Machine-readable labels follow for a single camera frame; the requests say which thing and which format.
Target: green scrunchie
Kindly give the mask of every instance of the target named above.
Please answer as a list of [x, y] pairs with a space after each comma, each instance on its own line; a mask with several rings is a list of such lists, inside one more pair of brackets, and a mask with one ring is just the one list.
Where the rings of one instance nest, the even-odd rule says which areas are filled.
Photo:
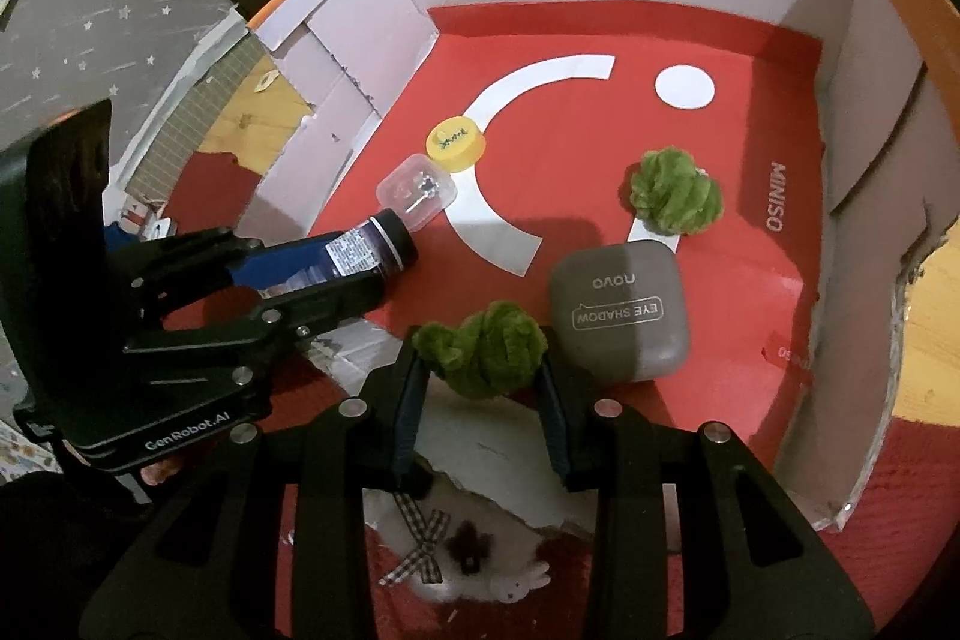
[[427, 323], [414, 348], [438, 377], [467, 399], [493, 399], [533, 383], [546, 352], [546, 336], [512, 302], [493, 302], [459, 329]]
[[661, 234], [699, 234], [723, 215], [720, 184], [700, 172], [685, 150], [645, 153], [630, 188], [637, 215]]

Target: checkered ribbon bow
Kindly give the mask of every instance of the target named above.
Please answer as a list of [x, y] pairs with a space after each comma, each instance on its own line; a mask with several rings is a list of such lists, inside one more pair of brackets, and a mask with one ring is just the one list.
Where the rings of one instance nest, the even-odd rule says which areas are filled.
[[450, 523], [449, 513], [434, 510], [430, 514], [430, 520], [426, 521], [419, 506], [408, 495], [394, 494], [394, 501], [414, 537], [416, 548], [380, 579], [380, 585], [402, 584], [417, 571], [425, 584], [442, 584], [443, 575], [440, 574], [440, 565], [433, 554], [446, 536], [446, 527]]

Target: white circle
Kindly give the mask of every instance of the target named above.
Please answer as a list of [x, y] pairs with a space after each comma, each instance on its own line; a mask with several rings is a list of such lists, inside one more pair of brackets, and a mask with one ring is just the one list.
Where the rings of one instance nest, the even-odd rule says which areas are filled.
[[678, 64], [656, 76], [656, 94], [677, 109], [703, 109], [713, 100], [713, 80], [702, 68]]

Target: grey star-patterned fabric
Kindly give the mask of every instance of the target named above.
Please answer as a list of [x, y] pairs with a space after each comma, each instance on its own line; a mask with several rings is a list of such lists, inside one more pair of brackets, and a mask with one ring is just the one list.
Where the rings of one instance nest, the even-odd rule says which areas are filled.
[[113, 101], [110, 162], [229, 0], [15, 0], [0, 29], [0, 148], [63, 112]]

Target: yellow lid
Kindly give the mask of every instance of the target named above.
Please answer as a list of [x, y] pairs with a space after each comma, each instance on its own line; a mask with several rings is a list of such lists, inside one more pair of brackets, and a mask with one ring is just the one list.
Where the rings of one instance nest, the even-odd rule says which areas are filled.
[[487, 140], [469, 118], [447, 118], [426, 138], [426, 154], [451, 173], [472, 167], [485, 149]]

